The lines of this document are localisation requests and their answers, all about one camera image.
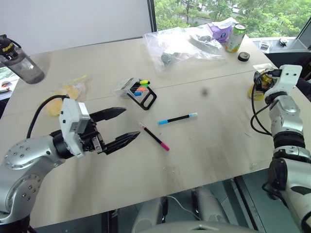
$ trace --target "can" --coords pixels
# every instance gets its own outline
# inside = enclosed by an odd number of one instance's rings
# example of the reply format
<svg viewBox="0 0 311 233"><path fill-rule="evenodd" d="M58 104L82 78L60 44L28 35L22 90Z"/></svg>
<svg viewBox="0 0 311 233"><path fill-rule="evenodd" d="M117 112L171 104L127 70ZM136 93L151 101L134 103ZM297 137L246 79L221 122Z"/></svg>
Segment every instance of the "can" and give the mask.
<svg viewBox="0 0 311 233"><path fill-rule="evenodd" d="M236 24L231 32L228 43L225 47L227 52L237 52L245 36L246 27L242 24Z"/></svg>

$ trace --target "floor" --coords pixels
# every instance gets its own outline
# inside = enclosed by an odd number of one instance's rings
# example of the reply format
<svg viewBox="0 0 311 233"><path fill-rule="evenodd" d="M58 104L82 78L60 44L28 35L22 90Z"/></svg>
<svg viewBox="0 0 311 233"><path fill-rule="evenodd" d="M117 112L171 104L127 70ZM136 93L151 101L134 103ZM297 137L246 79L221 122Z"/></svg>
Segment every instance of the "floor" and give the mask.
<svg viewBox="0 0 311 233"><path fill-rule="evenodd" d="M278 200L271 200L266 193L261 189L261 185L267 181L267 170L262 170L247 174L243 176L248 191L251 194L252 200L259 213L260 219L263 222L264 228L267 233L299 233L290 213ZM237 194L238 202L242 204L242 199L238 195L238 191L233 182L231 182L235 194ZM241 216L236 216L229 198L226 194L222 182L206 185L212 191L214 196L217 197L223 206L228 219L231 224L238 225L237 219ZM181 204L191 210L191 192L186 190L180 193L173 194ZM132 225L142 207L143 203L132 206L127 206L119 209L118 211L118 229L120 233L131 232ZM242 209L243 215L247 216L245 208ZM173 200L169 199L169 212L166 218L167 222L194 220L194 216L182 210L179 205ZM38 233L101 233L101 216L95 215L74 221L55 224L47 227L37 228Z"/></svg>

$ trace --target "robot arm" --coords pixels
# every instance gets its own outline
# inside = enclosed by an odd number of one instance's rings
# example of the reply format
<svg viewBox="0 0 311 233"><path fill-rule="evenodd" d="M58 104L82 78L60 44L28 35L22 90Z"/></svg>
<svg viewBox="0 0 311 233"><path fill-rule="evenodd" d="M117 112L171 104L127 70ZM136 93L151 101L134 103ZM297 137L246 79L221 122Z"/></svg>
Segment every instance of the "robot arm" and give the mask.
<svg viewBox="0 0 311 233"><path fill-rule="evenodd" d="M305 148L300 109L290 96L301 66L280 67L281 76L265 93L270 104L273 159L269 166L269 184L287 204L302 232L311 232L311 156Z"/></svg>
<svg viewBox="0 0 311 233"><path fill-rule="evenodd" d="M110 108L89 115L83 103L64 99L61 130L12 146L0 165L0 232L27 232L40 185L54 167L70 157L84 156L86 151L110 154L133 141L140 132L126 133L105 144L96 128L96 122L125 110Z"/></svg>

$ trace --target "water bottle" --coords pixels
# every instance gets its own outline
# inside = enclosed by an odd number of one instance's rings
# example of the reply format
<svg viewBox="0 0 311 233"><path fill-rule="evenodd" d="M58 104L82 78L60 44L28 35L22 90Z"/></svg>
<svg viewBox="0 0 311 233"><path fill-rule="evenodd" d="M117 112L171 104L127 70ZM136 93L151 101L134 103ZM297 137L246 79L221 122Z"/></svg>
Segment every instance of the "water bottle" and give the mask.
<svg viewBox="0 0 311 233"><path fill-rule="evenodd" d="M0 35L0 62L16 73L26 83L35 84L44 79L43 71L7 36Z"/></svg>

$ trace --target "white wall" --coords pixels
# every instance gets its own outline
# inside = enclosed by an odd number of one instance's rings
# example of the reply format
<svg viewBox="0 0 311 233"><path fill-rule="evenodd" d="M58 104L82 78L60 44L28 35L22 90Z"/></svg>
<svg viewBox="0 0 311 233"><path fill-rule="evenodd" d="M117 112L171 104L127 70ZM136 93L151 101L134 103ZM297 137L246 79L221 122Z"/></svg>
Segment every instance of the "white wall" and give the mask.
<svg viewBox="0 0 311 233"><path fill-rule="evenodd" d="M151 32L147 0L1 0L0 34L34 53Z"/></svg>

